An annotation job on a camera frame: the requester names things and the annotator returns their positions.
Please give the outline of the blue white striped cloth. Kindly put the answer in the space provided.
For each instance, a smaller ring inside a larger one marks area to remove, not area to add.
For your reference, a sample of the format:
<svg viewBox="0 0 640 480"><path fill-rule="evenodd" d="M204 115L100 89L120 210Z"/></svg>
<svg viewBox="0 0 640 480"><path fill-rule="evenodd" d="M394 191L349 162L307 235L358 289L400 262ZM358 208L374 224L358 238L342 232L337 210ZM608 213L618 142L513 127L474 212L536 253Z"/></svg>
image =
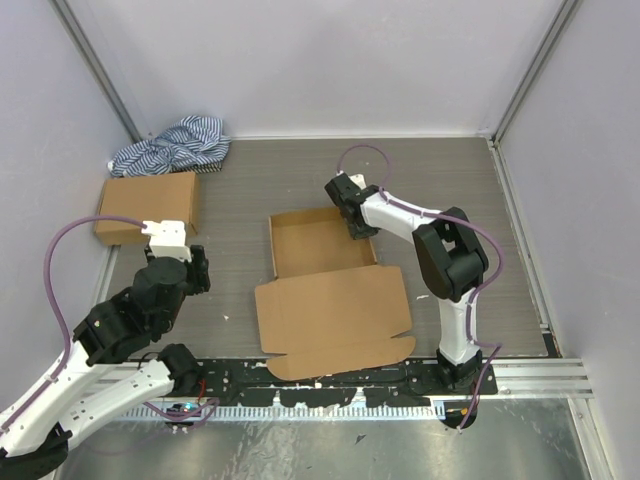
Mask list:
<svg viewBox="0 0 640 480"><path fill-rule="evenodd" d="M122 148L107 169L114 178L219 172L231 142L220 118L191 115L156 137Z"/></svg>

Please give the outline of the aluminium frame post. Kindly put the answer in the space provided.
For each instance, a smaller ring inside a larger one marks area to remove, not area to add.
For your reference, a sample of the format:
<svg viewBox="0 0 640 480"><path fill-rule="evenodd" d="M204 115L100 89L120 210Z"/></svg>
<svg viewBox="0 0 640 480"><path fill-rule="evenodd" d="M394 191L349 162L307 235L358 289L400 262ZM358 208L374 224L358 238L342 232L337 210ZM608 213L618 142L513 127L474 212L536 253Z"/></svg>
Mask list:
<svg viewBox="0 0 640 480"><path fill-rule="evenodd" d="M562 0L560 2L558 10L552 17L551 23L537 47L524 76L512 95L495 132L489 137L492 144L499 144L507 134L531 89L542 74L561 37L582 4L582 0Z"/></svg>
<svg viewBox="0 0 640 480"><path fill-rule="evenodd" d="M125 102L117 92L109 74L97 55L91 41L86 35L80 21L75 15L71 5L66 0L49 0L48 3L60 20L68 37L77 49L88 71L94 78L101 93L113 110L117 120L124 128L132 142L142 140L142 135L136 127Z"/></svg>

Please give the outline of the right aluminium frame post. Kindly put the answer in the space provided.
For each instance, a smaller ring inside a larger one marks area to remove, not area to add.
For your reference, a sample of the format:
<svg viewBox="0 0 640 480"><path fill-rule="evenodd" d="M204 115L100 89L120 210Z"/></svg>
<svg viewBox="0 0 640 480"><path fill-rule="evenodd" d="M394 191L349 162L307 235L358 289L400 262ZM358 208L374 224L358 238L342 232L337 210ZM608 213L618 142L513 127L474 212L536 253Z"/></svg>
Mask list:
<svg viewBox="0 0 640 480"><path fill-rule="evenodd" d="M499 144L507 134L531 89L542 74L561 37L582 4L582 0L562 0L560 2L558 10L552 17L551 23L537 47L524 76L512 95L495 132L489 137L492 144Z"/></svg>

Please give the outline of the brown cardboard box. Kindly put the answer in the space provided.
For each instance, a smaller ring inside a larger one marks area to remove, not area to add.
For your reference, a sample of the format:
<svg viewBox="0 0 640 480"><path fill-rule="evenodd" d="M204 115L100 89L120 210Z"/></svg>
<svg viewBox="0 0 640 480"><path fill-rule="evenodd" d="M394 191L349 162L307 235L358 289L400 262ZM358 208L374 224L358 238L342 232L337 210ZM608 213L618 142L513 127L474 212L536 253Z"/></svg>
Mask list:
<svg viewBox="0 0 640 480"><path fill-rule="evenodd" d="M137 221L182 221L189 237L199 230L200 182L194 172L106 180L99 215Z"/></svg>

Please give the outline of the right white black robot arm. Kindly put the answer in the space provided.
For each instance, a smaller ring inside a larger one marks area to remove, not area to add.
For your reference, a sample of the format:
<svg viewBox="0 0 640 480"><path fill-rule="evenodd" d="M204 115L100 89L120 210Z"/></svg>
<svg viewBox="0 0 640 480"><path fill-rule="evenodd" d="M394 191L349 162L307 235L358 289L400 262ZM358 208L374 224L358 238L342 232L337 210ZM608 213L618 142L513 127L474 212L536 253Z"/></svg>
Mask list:
<svg viewBox="0 0 640 480"><path fill-rule="evenodd" d="M474 293L489 261L464 211L421 208L344 172L332 178L325 191L353 239L384 230L413 245L422 279L438 298L441 338L436 358L441 385L451 394L466 392L482 368Z"/></svg>

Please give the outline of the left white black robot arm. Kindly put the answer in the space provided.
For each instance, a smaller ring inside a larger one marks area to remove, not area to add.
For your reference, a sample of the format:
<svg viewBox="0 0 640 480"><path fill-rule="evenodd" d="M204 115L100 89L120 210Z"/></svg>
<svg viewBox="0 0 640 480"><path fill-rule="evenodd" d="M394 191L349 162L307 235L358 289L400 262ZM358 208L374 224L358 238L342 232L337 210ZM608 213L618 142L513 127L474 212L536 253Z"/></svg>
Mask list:
<svg viewBox="0 0 640 480"><path fill-rule="evenodd" d="M41 479L70 451L134 406L166 394L194 394L201 367L183 344L164 347L129 377L93 395L87 389L174 326L184 300L210 288L201 245L190 259L146 254L147 265L130 287L95 305L75 328L67 359L58 359L44 382L1 415L1 476Z"/></svg>

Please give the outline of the left aluminium frame post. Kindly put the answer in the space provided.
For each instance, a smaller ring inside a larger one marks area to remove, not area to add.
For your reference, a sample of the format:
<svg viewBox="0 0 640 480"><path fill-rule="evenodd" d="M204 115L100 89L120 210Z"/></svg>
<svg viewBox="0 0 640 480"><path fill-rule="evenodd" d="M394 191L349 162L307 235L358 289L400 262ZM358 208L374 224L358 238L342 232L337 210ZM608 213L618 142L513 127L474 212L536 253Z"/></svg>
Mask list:
<svg viewBox="0 0 640 480"><path fill-rule="evenodd" d="M109 74L97 55L91 41L86 35L80 21L75 15L71 5L66 0L49 0L48 3L60 20L68 37L77 49L88 71L94 78L101 93L113 110L117 120L124 128L132 142L142 140L142 135L136 127L125 102L117 92Z"/></svg>

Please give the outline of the aluminium front rail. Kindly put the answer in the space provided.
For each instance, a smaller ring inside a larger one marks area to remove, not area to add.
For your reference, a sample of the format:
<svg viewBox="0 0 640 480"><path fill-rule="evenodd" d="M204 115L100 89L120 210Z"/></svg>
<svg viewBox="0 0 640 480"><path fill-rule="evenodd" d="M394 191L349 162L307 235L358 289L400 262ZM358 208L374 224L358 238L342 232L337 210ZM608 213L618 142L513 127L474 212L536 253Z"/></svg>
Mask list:
<svg viewBox="0 0 640 480"><path fill-rule="evenodd" d="M188 397L186 394L195 386L200 378L200 363L195 373L191 374L186 386L169 380L164 371L152 372L151 363L122 363L111 366L102 374L93 374L83 380L77 373L62 374L59 381L73 382L82 399L91 394L104 392L119 381L125 381L134 392L149 393L154 383L160 384L159 395L168 400L180 398L205 399L202 395ZM554 398L590 396L592 393L586 371L578 360L558 358L534 358L516 360L494 360L484 377L480 387L481 398L515 397L515 398ZM472 394L463 396L432 396L430 400L468 400ZM363 401L364 396L358 394L356 401Z"/></svg>

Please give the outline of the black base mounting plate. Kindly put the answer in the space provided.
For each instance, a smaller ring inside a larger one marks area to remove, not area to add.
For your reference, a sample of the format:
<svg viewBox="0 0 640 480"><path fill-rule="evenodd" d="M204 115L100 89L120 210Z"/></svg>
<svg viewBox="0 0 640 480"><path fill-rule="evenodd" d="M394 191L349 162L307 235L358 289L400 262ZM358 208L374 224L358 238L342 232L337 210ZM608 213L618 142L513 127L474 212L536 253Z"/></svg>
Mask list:
<svg viewBox="0 0 640 480"><path fill-rule="evenodd" d="M286 408L298 405L345 407L364 396L367 408L428 406L432 396L467 396L474 381L447 387L432 359L410 358L400 363L303 380L276 378L264 359L217 358L200 362L200 378L186 394L217 398L222 406Z"/></svg>

